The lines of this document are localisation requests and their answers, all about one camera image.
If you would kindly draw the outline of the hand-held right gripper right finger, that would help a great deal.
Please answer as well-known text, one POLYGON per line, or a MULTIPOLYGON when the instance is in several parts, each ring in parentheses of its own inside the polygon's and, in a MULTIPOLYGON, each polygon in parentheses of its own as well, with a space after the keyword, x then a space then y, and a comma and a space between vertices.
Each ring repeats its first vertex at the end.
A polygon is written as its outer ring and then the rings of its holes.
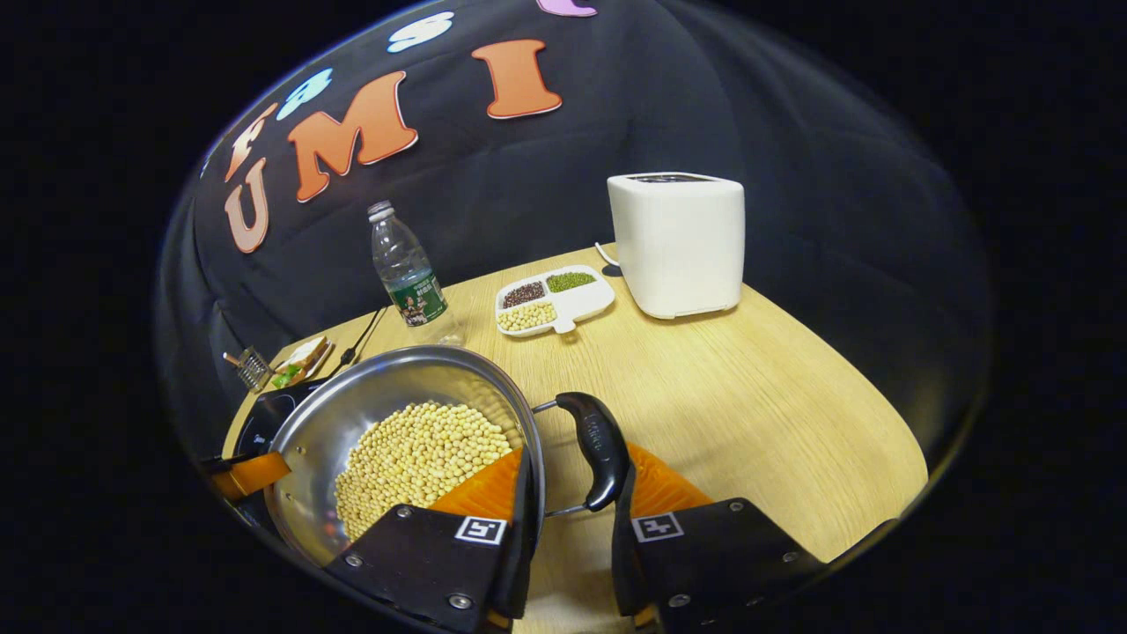
POLYGON ((825 573, 747 498, 713 500, 651 450, 627 448, 612 577, 636 633, 752 633, 761 611, 825 573))

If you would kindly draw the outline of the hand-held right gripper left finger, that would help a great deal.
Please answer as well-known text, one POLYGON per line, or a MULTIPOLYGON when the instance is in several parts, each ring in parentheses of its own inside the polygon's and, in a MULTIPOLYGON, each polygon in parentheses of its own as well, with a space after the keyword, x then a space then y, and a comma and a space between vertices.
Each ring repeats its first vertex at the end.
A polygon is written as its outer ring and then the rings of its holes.
POLYGON ((396 504, 326 566, 409 633, 508 633, 523 616, 541 517, 511 450, 431 508, 396 504))

